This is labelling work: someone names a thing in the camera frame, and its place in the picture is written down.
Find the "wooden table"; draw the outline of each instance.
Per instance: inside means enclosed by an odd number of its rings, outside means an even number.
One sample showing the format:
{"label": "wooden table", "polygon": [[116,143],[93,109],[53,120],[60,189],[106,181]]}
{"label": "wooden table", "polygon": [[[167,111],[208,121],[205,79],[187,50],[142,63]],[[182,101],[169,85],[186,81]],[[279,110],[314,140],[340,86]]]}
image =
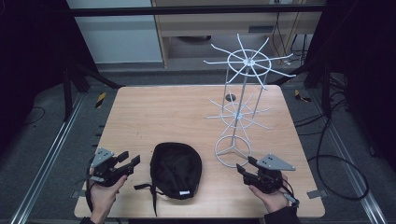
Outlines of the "wooden table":
{"label": "wooden table", "polygon": [[[229,86],[239,102],[241,86]],[[255,121],[270,129],[253,124],[247,128],[252,156],[261,159],[273,153],[294,165],[296,171],[284,174],[301,202],[299,217],[321,217],[324,207],[320,198],[309,199],[308,191],[317,189],[308,167],[297,132],[281,89],[267,86],[262,93]],[[247,85],[244,99],[254,108],[261,86]],[[155,217],[152,197],[148,189],[134,190],[134,185],[151,183],[149,162],[152,151],[162,142],[180,142],[198,151],[203,162],[200,187],[192,199],[178,201],[160,196],[157,200],[158,217],[262,217],[266,213],[262,202],[244,185],[235,168],[218,161],[215,145],[226,129],[221,119],[206,116],[220,114],[224,86],[152,86],[121,88],[114,101],[99,146],[119,155],[129,151],[130,159],[140,155],[141,162],[134,169],[117,196],[109,217]],[[242,130],[237,135],[246,137]],[[240,157],[227,160],[241,162]],[[254,173],[257,168],[244,166]],[[86,217],[90,210],[84,198],[78,200],[75,215]]]}

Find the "black strap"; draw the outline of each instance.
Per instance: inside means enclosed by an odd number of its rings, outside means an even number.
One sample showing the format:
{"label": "black strap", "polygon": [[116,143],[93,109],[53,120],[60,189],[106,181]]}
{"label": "black strap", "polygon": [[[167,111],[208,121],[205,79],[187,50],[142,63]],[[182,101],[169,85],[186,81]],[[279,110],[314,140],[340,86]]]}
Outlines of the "black strap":
{"label": "black strap", "polygon": [[164,193],[157,191],[157,187],[154,185],[150,184],[141,184],[141,185],[135,185],[134,189],[145,189],[149,188],[149,191],[151,192],[152,195],[152,207],[154,208],[154,213],[155,217],[157,216],[157,193],[164,195]]}

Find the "sleeve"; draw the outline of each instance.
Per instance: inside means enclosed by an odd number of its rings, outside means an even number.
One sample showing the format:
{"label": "sleeve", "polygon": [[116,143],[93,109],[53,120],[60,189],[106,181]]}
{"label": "sleeve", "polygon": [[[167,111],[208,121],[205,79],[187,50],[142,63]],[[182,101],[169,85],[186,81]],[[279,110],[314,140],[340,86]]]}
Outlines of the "sleeve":
{"label": "sleeve", "polygon": [[265,224],[301,224],[297,217],[297,208],[284,207],[264,216]]}
{"label": "sleeve", "polygon": [[84,217],[79,224],[95,224],[88,217]]}

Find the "hand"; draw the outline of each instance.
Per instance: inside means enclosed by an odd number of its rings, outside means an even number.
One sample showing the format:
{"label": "hand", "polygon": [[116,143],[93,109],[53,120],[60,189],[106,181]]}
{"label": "hand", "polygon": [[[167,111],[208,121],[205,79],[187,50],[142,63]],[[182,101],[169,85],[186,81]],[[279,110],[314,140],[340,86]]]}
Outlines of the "hand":
{"label": "hand", "polygon": [[[284,180],[288,181],[288,178],[285,175],[282,174],[282,176]],[[268,213],[273,213],[286,206],[289,206],[288,199],[286,199],[285,195],[283,195],[286,193],[286,191],[282,188],[271,194],[264,194],[253,185],[249,185],[248,188],[254,193],[254,195],[256,195],[256,197],[262,200],[265,207],[267,208]]]}
{"label": "hand", "polygon": [[120,188],[123,186],[127,179],[127,175],[122,176],[119,181],[111,187],[103,187],[94,184],[93,181],[89,180],[91,187],[91,201],[92,201],[92,215],[91,221],[99,224],[103,223],[110,213],[111,206],[116,201],[116,195],[120,193]]}

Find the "white cabinet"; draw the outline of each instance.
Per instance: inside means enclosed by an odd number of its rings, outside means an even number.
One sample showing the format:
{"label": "white cabinet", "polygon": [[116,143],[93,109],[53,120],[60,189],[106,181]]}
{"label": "white cabinet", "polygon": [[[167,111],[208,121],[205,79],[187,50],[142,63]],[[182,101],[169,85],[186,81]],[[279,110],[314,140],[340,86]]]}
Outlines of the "white cabinet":
{"label": "white cabinet", "polygon": [[[67,3],[70,8],[151,7],[149,0],[67,0]],[[153,16],[76,17],[76,21],[98,67],[163,61]]]}

